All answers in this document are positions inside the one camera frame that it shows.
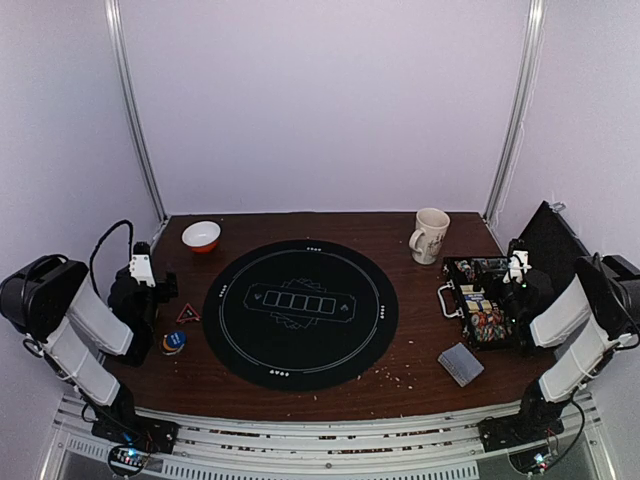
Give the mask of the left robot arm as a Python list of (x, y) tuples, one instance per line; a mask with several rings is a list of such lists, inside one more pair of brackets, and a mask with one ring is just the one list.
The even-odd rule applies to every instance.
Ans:
[(158, 307), (176, 295), (175, 276), (156, 280), (146, 254), (134, 255), (118, 271), (106, 300), (85, 263), (54, 254), (2, 281), (1, 314), (23, 335), (25, 348), (44, 358), (93, 410), (94, 436), (169, 453), (177, 424), (137, 414), (131, 390), (86, 343), (125, 365), (141, 366), (155, 343)]

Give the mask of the orange big blind button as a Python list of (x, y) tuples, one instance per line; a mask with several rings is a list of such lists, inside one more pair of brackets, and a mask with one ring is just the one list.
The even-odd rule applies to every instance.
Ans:
[(165, 335), (160, 342), (160, 349), (163, 355), (171, 356), (179, 353), (184, 347), (184, 341), (180, 337)]

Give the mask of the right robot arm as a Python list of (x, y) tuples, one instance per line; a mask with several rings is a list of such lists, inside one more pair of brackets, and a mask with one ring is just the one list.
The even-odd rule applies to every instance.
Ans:
[(527, 387), (516, 414), (478, 424), (487, 450), (561, 433), (560, 416), (580, 387), (616, 352), (639, 346), (639, 268), (620, 255), (594, 254), (578, 258), (574, 269), (570, 284), (530, 324), (535, 346), (565, 351)]

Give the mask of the blue small blind button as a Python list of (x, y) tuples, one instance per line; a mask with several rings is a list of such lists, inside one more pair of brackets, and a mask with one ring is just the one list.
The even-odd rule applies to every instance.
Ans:
[(174, 331), (164, 336), (163, 346), (167, 351), (178, 351), (185, 346), (186, 339), (183, 331)]

